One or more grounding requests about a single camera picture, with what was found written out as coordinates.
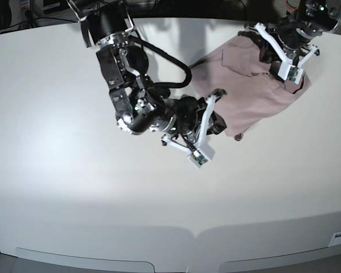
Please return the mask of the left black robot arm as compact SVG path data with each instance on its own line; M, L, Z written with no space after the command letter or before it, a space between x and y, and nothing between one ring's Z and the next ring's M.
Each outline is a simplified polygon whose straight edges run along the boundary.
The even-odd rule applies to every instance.
M311 51L310 42L325 32L334 33L341 26L341 1L300 1L294 11L287 12L265 31L281 47L293 64Z

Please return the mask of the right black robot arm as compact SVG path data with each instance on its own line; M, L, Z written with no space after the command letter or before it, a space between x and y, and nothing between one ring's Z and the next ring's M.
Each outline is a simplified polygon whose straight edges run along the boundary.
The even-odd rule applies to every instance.
M109 87L119 128L139 135L146 130L182 137L194 144L206 135L220 134L227 125L205 98L172 99L171 90L188 86L190 68L165 51L142 40L125 1L111 1L95 11L85 10L98 1L68 1L87 48L97 46L101 73ZM182 82L154 82L148 75L146 50L158 54L185 73Z

